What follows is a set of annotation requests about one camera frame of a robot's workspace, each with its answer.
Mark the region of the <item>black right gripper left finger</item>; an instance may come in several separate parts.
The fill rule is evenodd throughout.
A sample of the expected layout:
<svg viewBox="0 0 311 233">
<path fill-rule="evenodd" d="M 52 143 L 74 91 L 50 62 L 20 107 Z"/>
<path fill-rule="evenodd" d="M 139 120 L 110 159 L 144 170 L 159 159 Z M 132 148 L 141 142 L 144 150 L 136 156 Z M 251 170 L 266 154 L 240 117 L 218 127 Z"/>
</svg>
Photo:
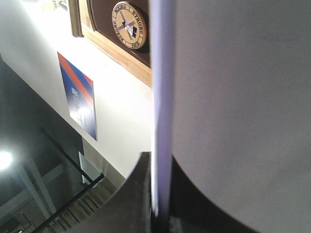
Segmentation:
<svg viewBox="0 0 311 233">
<path fill-rule="evenodd" d="M 151 153 L 142 152 L 132 173 L 95 213 L 69 233 L 150 233 Z"/>
</svg>

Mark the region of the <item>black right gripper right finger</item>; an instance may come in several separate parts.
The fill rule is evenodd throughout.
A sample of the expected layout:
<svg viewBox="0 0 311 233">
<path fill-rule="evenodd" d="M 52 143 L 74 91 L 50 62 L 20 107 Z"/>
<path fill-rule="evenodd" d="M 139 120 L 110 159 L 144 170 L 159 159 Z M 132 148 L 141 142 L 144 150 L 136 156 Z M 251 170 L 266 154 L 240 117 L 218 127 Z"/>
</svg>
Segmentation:
<svg viewBox="0 0 311 233">
<path fill-rule="evenodd" d="M 206 198 L 172 158 L 170 215 L 179 233 L 254 233 Z"/>
</svg>

